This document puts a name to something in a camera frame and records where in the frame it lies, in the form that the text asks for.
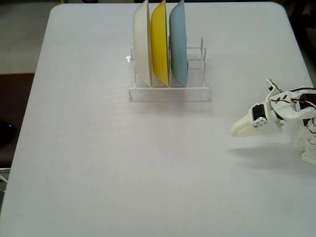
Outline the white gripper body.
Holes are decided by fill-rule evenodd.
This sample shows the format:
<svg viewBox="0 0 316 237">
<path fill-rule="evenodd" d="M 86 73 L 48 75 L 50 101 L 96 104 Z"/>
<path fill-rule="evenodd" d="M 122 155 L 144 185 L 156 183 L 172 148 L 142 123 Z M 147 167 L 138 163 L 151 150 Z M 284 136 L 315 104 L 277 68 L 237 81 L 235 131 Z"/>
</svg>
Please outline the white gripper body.
<svg viewBox="0 0 316 237">
<path fill-rule="evenodd" d="M 253 120 L 257 120 L 259 118 L 265 118 L 267 120 L 267 123 L 269 124 L 269 128 L 271 129 L 270 135 L 281 133 L 280 119 L 277 118 L 269 102 L 263 102 L 263 103 L 254 105 L 252 107 L 252 115 L 253 115 Z"/>
</svg>

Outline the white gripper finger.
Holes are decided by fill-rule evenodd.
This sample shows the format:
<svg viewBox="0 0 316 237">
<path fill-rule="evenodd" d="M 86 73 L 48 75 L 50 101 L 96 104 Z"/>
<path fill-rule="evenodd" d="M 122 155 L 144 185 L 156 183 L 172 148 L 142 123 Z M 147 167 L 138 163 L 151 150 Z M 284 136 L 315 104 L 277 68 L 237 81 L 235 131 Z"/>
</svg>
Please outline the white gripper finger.
<svg viewBox="0 0 316 237">
<path fill-rule="evenodd" d="M 242 131 L 246 128 L 252 127 L 253 124 L 253 115 L 252 109 L 250 108 L 247 114 L 235 122 L 231 128 L 231 131 Z"/>
<path fill-rule="evenodd" d="M 271 129 L 265 118 L 259 118 L 253 121 L 252 127 L 246 128 L 242 131 L 231 131 L 233 137 L 249 137 L 249 136 L 263 136 L 270 135 Z"/>
</svg>

